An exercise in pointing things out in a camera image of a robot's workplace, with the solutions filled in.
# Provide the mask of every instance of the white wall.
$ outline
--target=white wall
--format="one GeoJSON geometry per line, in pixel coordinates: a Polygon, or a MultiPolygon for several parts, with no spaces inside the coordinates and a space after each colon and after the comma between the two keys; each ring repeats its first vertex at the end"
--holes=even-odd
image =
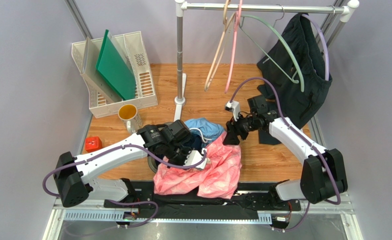
{"type": "Polygon", "coordinates": [[[321,130],[344,155],[364,239],[392,239],[392,1],[361,1],[330,57],[321,130]]]}
{"type": "MultiPolygon", "coordinates": [[[[190,3],[224,3],[225,0],[190,0],[190,3]]],[[[264,4],[296,6],[327,6],[333,0],[245,0],[245,4],[264,4]]],[[[94,38],[102,38],[106,29],[113,34],[124,34],[142,31],[144,45],[150,63],[177,62],[177,17],[174,0],[76,0],[86,24],[94,38]]],[[[270,24],[282,16],[277,12],[243,12],[264,18],[270,24]]],[[[294,13],[287,13],[278,21],[276,29],[282,33],[294,13]]],[[[325,15],[313,14],[319,24],[325,15]]],[[[265,50],[269,50],[277,42],[277,37],[254,19],[246,19],[246,32],[265,50]]],[[[211,63],[222,34],[223,12],[214,10],[187,10],[184,12],[184,63],[211,63]]],[[[232,45],[230,35],[229,48],[232,45]]],[[[230,50],[226,51],[223,63],[230,63],[230,50]]],[[[249,40],[243,32],[237,39],[237,64],[256,63],[264,54],[249,40]]]]}
{"type": "Polygon", "coordinates": [[[70,52],[82,40],[62,0],[0,0],[0,239],[42,238],[54,203],[42,179],[79,150],[90,112],[70,52]]]}

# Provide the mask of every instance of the plastic hanger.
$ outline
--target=plastic hanger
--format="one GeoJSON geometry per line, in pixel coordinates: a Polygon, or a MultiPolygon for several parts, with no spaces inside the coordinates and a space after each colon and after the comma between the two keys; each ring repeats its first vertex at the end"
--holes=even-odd
{"type": "Polygon", "coordinates": [[[205,92],[208,91],[208,88],[210,87],[211,82],[214,79],[215,73],[217,72],[218,66],[220,65],[221,59],[223,58],[224,50],[226,49],[226,46],[227,46],[227,43],[229,40],[229,35],[230,35],[229,27],[232,25],[231,23],[232,23],[232,21],[235,20],[235,17],[236,17],[235,12],[231,15],[230,18],[227,18],[227,16],[226,16],[227,8],[230,4],[230,1],[231,0],[227,0],[224,5],[224,11],[222,13],[222,23],[224,24],[224,30],[222,31],[221,38],[219,39],[219,44],[218,44],[214,59],[211,64],[211,68],[209,69],[208,76],[206,77],[206,82],[205,82],[205,87],[204,87],[205,92]]]}
{"type": "Polygon", "coordinates": [[[259,48],[261,49],[261,51],[268,57],[268,60],[270,59],[281,71],[282,73],[284,73],[287,78],[289,80],[291,80],[291,82],[293,82],[294,84],[298,84],[300,83],[300,87],[301,87],[301,92],[304,92],[305,86],[304,86],[304,77],[303,77],[303,73],[301,72],[300,69],[300,65],[297,62],[297,59],[294,56],[294,53],[292,52],[291,48],[289,47],[289,45],[287,44],[287,42],[285,41],[285,39],[282,37],[282,35],[280,33],[278,33],[278,31],[271,26],[268,22],[266,22],[264,19],[257,17],[257,16],[253,16],[253,15],[242,15],[242,23],[239,25],[240,29],[242,30],[242,32],[259,48]],[[263,23],[264,25],[266,25],[269,29],[271,29],[271,31],[279,38],[279,41],[283,44],[284,48],[286,49],[287,53],[289,54],[290,59],[292,60],[293,64],[295,65],[295,69],[296,72],[298,73],[299,76],[299,81],[295,80],[295,74],[293,77],[290,77],[268,54],[267,52],[264,51],[264,49],[258,44],[256,43],[244,30],[243,30],[243,26],[244,26],[244,21],[245,18],[251,18],[251,19],[255,19],[260,21],[261,23],[263,23]]]}
{"type": "Polygon", "coordinates": [[[232,80],[233,66],[235,65],[236,42],[238,40],[238,27],[241,22],[242,4],[243,4],[243,0],[240,0],[239,8],[237,9],[236,18],[234,19],[233,46],[231,48],[230,71],[228,72],[227,84],[225,85],[225,91],[224,91],[225,94],[229,90],[230,81],[232,80]]]}

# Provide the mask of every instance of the wooden surface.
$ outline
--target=wooden surface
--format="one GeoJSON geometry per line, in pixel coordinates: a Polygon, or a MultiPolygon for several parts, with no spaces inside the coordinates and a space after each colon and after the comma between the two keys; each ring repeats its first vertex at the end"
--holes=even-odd
{"type": "MultiPolygon", "coordinates": [[[[261,76],[255,64],[236,65],[227,94],[224,94],[229,72],[229,65],[220,65],[210,88],[204,92],[205,80],[210,64],[185,64],[187,74],[185,90],[186,104],[181,119],[207,118],[221,124],[224,128],[230,120],[231,113],[224,110],[237,86],[250,77],[261,76]]],[[[174,120],[174,98],[177,96],[177,66],[175,64],[153,64],[151,66],[157,100],[159,105],[140,109],[143,125],[162,124],[174,120]]],[[[257,86],[262,81],[254,80],[242,87],[235,100],[240,102],[242,111],[249,112],[247,99],[260,95],[257,86]]],[[[305,134],[310,136],[308,126],[305,134]]],[[[98,136],[103,146],[109,146],[129,136],[125,126],[117,115],[92,119],[88,137],[98,136]]],[[[242,168],[240,181],[278,182],[301,177],[302,166],[296,157],[283,145],[264,145],[258,143],[258,133],[252,132],[245,141],[240,142],[242,150],[242,168]]],[[[149,169],[147,159],[140,159],[123,164],[103,175],[105,179],[128,178],[131,180],[151,180],[154,173],[149,169]]]]}

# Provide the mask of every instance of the mug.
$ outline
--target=mug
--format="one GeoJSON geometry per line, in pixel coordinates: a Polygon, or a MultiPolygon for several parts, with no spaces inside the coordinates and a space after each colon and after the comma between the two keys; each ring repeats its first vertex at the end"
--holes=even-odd
{"type": "Polygon", "coordinates": [[[126,126],[130,134],[135,134],[143,126],[143,121],[139,115],[139,110],[132,104],[126,104],[119,108],[117,112],[120,120],[126,126]]]}

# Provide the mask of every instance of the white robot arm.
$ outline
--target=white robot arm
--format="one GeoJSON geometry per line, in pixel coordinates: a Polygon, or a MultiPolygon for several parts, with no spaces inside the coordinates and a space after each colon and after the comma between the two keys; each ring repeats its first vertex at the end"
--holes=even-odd
{"type": "Polygon", "coordinates": [[[227,135],[223,143],[238,145],[238,136],[245,140],[249,132],[265,131],[283,143],[303,166],[301,179],[279,182],[270,189],[276,202],[307,199],[316,204],[335,196],[336,191],[323,159],[326,159],[327,168],[339,193],[347,190],[343,156],[338,150],[327,150],[311,140],[297,129],[288,117],[279,116],[276,104],[267,102],[264,96],[250,98],[248,103],[250,114],[245,117],[240,114],[239,102],[231,101],[225,105],[225,109],[233,113],[233,117],[226,123],[227,135]]]}
{"type": "Polygon", "coordinates": [[[146,125],[130,137],[92,153],[75,157],[70,152],[62,154],[57,169],[67,167],[54,174],[54,180],[64,207],[76,206],[86,199],[121,201],[127,197],[131,187],[128,179],[107,180],[97,178],[102,173],[127,162],[164,155],[169,167],[203,170],[207,158],[199,151],[184,147],[190,140],[187,126],[177,120],[169,126],[146,125]]]}

